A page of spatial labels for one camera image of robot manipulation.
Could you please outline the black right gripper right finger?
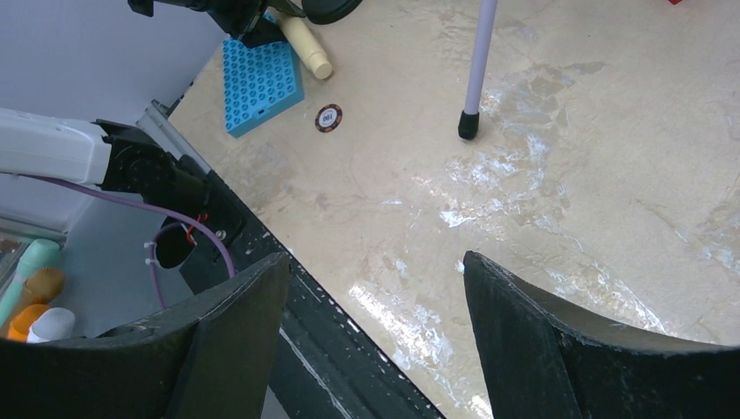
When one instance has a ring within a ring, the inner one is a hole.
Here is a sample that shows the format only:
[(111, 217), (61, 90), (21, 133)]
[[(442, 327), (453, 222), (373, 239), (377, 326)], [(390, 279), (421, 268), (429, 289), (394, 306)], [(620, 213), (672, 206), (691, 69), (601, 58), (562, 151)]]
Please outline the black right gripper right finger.
[(650, 332), (463, 259), (496, 418), (736, 418), (739, 350)]

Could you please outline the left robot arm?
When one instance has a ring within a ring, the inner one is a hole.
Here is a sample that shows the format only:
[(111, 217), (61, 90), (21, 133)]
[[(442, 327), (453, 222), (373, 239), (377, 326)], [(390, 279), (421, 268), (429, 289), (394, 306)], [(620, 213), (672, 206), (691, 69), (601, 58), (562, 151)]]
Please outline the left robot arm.
[(138, 205), (206, 236), (236, 276), (225, 244), (201, 219), (211, 200), (209, 183), (190, 174), (172, 154), (136, 127), (1, 111), (1, 171), (54, 183), (109, 202), (119, 192), (142, 197)]

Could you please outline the black microphone stand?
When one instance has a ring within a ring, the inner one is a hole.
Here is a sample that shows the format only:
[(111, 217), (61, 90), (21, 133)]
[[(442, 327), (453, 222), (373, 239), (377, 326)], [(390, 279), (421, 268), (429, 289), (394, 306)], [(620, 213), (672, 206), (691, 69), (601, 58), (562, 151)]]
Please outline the black microphone stand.
[(310, 22), (327, 25), (347, 17), (361, 0), (302, 0), (301, 4)]

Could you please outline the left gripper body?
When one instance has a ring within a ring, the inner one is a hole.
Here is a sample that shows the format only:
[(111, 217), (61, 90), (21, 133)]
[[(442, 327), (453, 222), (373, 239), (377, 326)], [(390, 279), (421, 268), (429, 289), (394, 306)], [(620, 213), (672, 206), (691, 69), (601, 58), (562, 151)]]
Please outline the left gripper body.
[(289, 17), (303, 17), (304, 11), (288, 0), (128, 0), (130, 9), (143, 16), (154, 15), (154, 4), (207, 13), (233, 39), (248, 48), (286, 41), (279, 27), (264, 17), (269, 7)]

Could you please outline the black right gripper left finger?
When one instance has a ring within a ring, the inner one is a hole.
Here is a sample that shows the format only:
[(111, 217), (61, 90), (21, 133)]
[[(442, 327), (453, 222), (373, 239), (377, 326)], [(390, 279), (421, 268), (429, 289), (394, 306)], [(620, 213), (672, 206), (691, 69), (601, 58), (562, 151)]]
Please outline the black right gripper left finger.
[(4, 418), (258, 418), (290, 282), (273, 253), (93, 338), (1, 344)]

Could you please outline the cream toy microphone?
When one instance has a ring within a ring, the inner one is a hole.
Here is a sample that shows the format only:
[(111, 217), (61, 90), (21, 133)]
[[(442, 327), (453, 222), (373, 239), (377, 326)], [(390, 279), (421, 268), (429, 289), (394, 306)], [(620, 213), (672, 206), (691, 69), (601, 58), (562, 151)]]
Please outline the cream toy microphone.
[(273, 17), (277, 25), (299, 59), (317, 79), (328, 79), (333, 73), (333, 66), (326, 51), (314, 37), (301, 17), (290, 17), (274, 10)]

